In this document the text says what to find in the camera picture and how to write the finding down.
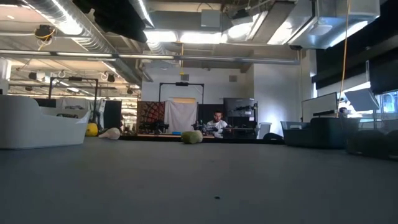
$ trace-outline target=curtain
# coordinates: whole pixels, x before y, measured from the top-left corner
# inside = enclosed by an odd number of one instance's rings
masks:
[[[164,122],[169,124],[168,133],[173,131],[193,131],[191,126],[197,120],[196,103],[175,103],[166,101]]]

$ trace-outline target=table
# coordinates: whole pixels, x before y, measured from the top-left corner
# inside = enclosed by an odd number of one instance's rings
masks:
[[[0,220],[398,223],[397,174],[396,162],[343,151],[86,138],[0,151]]]
[[[181,135],[176,134],[137,134],[138,137],[154,137],[154,138],[180,138]],[[206,139],[213,139],[214,136],[204,136]]]

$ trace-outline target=white shirt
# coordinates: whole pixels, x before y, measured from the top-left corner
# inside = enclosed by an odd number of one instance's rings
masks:
[[[214,132],[214,135],[216,138],[222,138],[221,133],[223,132],[223,128],[227,127],[227,123],[223,120],[220,120],[219,122],[215,123],[213,120],[207,122],[207,125],[211,125],[213,127],[216,127],[218,131]]]

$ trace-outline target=person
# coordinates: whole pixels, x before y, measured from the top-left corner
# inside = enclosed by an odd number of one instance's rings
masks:
[[[217,129],[217,131],[213,132],[214,137],[222,138],[221,133],[223,132],[223,128],[227,127],[227,123],[222,120],[223,113],[221,111],[215,111],[213,120],[207,122],[208,126],[213,126]]]

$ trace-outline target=green ball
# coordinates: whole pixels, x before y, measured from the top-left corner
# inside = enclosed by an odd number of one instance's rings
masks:
[[[200,131],[185,131],[181,134],[181,140],[185,144],[195,144],[201,142],[203,136]]]

